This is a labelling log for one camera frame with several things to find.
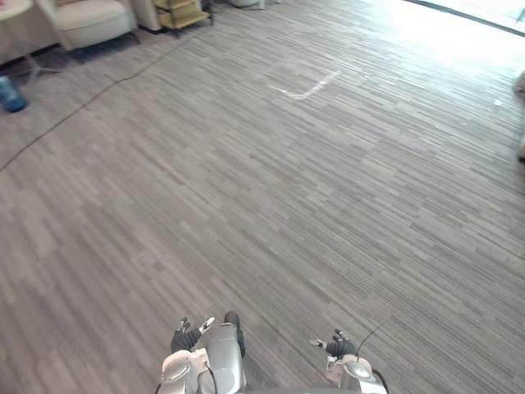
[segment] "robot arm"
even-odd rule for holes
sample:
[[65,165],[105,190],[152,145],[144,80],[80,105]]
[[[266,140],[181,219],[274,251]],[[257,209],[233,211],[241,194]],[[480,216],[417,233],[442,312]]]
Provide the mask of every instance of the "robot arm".
[[208,370],[210,360],[206,349],[191,352],[199,338],[211,327],[215,318],[209,318],[201,327],[190,332],[189,321],[183,318],[171,340],[172,354],[162,363],[162,376],[157,394],[195,394],[199,375]]

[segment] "white armchair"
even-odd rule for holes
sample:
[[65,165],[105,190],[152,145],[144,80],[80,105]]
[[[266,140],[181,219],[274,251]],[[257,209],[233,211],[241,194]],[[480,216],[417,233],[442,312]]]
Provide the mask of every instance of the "white armchair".
[[36,0],[64,49],[98,44],[137,29],[128,0]]

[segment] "black glove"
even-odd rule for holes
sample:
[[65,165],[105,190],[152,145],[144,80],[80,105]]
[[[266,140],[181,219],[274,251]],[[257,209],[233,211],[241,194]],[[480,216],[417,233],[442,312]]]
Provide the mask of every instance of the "black glove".
[[336,330],[332,336],[335,342],[326,345],[326,352],[333,357],[342,359],[346,355],[355,355],[355,345],[348,340],[348,337],[341,330]]
[[184,333],[175,331],[171,339],[171,353],[175,353],[178,350],[191,350],[201,336],[202,334],[197,328]]
[[326,352],[338,359],[342,359],[346,355],[355,355],[355,346],[348,340],[331,342],[326,345]]
[[195,346],[199,338],[203,335],[198,329],[194,329],[190,332],[186,330],[189,328],[188,318],[183,318],[179,322],[179,327],[176,329],[171,339],[171,353],[175,353],[179,350],[190,351]]

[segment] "gray carpet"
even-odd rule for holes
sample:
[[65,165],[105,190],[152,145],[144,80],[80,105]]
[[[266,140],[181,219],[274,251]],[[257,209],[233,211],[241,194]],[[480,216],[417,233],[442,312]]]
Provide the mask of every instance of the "gray carpet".
[[252,388],[327,386],[308,339],[388,319],[361,356],[393,393],[523,392],[523,39],[386,0],[219,11],[0,114],[4,164],[105,90],[0,173],[2,392],[153,392],[177,319],[228,309]]

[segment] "chair leg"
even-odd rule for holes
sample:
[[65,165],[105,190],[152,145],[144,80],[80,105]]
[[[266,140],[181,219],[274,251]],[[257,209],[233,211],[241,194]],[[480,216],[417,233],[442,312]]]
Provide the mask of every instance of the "chair leg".
[[76,48],[69,51],[69,54],[77,63],[84,64],[83,52],[82,48]]
[[133,38],[135,39],[137,45],[140,45],[139,29],[133,29],[130,33],[133,35]]

